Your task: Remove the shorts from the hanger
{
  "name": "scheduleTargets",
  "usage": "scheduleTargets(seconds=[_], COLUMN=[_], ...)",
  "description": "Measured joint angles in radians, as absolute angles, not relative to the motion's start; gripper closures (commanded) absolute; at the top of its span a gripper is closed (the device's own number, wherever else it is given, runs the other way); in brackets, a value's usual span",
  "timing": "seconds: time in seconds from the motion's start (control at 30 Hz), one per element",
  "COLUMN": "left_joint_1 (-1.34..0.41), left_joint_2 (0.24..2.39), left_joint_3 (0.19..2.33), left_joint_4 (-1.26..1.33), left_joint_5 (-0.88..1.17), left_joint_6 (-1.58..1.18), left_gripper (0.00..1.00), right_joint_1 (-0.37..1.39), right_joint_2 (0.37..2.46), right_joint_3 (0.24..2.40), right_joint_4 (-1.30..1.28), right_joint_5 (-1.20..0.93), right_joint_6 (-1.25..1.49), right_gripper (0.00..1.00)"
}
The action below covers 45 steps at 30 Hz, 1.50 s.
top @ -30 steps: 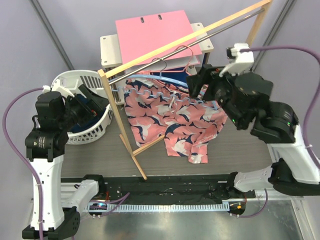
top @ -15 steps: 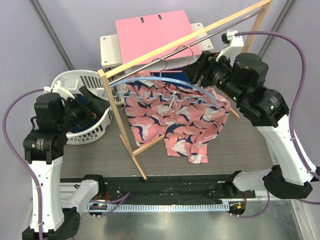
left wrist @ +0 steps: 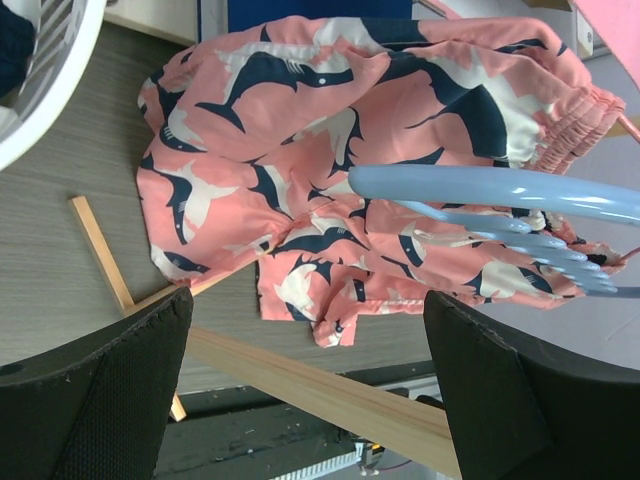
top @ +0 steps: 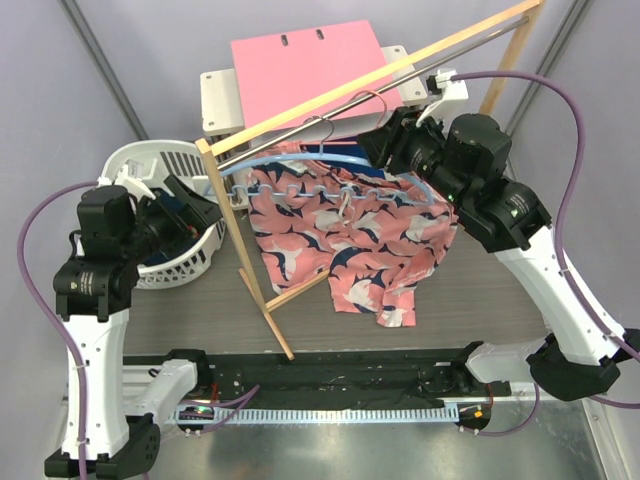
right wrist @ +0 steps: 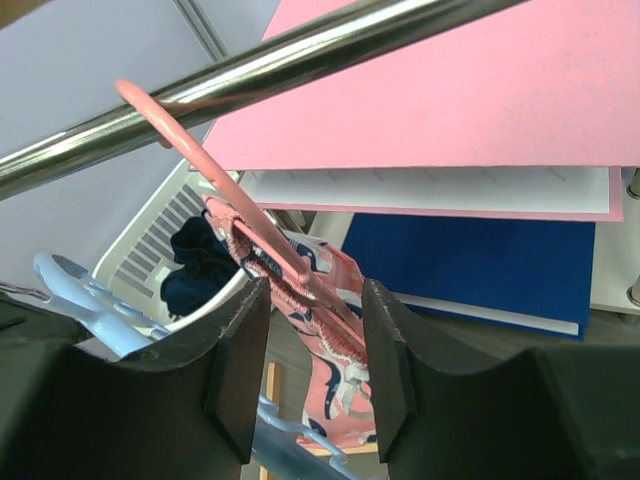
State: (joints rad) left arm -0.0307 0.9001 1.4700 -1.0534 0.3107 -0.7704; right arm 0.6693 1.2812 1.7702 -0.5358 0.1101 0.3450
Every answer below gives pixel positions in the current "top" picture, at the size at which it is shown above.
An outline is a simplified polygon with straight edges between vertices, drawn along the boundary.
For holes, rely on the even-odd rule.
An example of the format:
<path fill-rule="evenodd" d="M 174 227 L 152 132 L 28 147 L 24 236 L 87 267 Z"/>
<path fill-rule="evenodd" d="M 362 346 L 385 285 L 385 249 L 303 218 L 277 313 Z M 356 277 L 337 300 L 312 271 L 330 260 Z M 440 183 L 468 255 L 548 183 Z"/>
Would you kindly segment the pink wire hanger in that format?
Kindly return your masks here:
<path fill-rule="evenodd" d="M 373 90 L 361 90 L 350 101 L 360 99 L 364 99 L 364 102 L 312 126 L 297 135 L 295 141 L 312 145 L 330 142 L 350 144 L 358 134 L 380 126 L 388 112 L 385 98 Z"/>

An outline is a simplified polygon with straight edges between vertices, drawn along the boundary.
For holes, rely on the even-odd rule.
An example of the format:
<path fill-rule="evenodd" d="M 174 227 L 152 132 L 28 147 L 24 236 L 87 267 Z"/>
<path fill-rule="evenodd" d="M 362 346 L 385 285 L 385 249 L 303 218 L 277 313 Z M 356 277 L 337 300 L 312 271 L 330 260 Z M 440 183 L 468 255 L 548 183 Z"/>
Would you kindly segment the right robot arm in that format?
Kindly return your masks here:
<path fill-rule="evenodd" d="M 588 291 L 572 291 L 569 266 L 554 248 L 551 215 L 528 186 L 504 170 L 512 139 L 485 114 L 457 116 L 449 128 L 414 107 L 396 109 L 381 127 L 361 133 L 371 165 L 413 173 L 447 200 L 466 233 L 520 282 L 550 332 L 532 345 L 482 345 L 451 371 L 457 391 L 472 395 L 493 381 L 522 376 L 555 398 L 573 401 L 608 392 L 629 359 L 618 338 L 639 347 L 639 332 L 612 319 L 597 326 Z"/>

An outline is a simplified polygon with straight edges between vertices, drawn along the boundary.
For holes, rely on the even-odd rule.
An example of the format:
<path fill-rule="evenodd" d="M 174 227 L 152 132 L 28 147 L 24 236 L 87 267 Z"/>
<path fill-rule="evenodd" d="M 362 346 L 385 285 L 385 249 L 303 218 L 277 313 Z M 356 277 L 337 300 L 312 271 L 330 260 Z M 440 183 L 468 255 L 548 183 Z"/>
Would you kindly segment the light blue plastic hanger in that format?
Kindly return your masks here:
<path fill-rule="evenodd" d="M 398 200 L 420 207 L 435 203 L 437 196 L 433 189 L 413 174 L 392 175 L 384 171 L 385 178 L 379 179 L 328 165 L 327 161 L 331 160 L 360 165 L 369 161 L 326 154 L 324 145 L 322 143 L 315 150 L 308 151 L 298 142 L 280 143 L 251 157 L 244 168 L 235 166 L 227 172 L 218 171 L 218 174 L 226 180 L 234 173 L 248 170 L 245 172 L 246 185 L 237 184 L 231 188 L 232 192 L 244 191 L 248 197 L 266 192 L 274 198 L 302 199 L 323 195 L 329 199 Z"/>

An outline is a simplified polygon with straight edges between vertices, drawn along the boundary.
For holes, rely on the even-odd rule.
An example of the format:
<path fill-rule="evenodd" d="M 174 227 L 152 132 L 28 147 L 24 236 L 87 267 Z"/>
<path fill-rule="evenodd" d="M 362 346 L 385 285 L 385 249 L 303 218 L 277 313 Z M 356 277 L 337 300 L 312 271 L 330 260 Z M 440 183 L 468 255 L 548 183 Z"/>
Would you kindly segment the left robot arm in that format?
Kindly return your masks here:
<path fill-rule="evenodd" d="M 129 479 L 151 470 L 161 429 L 181 400 L 203 398 L 213 385 L 204 351 L 174 349 L 143 393 L 124 402 L 123 347 L 138 267 L 153 256 L 177 256 L 222 214 L 170 175 L 140 198 L 121 185 L 88 190 L 77 217 L 72 253 L 53 280 L 56 313 L 74 343 L 68 350 L 68 423 L 45 473 L 72 478 L 85 460 L 99 479 Z"/>

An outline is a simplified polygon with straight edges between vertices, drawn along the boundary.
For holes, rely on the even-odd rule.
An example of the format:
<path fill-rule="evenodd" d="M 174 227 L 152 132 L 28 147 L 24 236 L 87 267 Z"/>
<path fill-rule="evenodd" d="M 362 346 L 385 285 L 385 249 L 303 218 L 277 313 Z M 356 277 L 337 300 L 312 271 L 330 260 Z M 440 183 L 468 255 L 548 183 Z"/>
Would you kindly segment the navy blue shorts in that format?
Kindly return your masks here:
<path fill-rule="evenodd" d="M 162 189 L 157 189 L 155 195 L 159 203 L 166 207 L 170 213 L 177 214 L 182 208 L 182 203 L 178 199 Z M 143 262 L 145 267 L 155 267 L 167 263 L 182 255 L 194 245 L 193 239 L 188 239 L 185 235 L 178 234 L 173 227 L 168 232 L 162 233 L 161 240 L 163 241 L 162 248 Z"/>

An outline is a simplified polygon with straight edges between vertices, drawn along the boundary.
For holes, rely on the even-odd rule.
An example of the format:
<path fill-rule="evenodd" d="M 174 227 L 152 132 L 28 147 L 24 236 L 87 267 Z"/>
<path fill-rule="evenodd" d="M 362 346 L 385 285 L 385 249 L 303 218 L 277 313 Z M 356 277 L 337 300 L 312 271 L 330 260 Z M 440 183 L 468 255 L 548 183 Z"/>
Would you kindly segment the pink shark print shorts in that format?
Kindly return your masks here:
<path fill-rule="evenodd" d="M 422 207 L 323 195 L 249 197 L 273 290 L 283 294 L 325 272 L 336 311 L 371 313 L 388 328 L 415 326 L 417 284 L 444 260 L 458 227 L 453 206 L 435 194 L 435 203 Z"/>

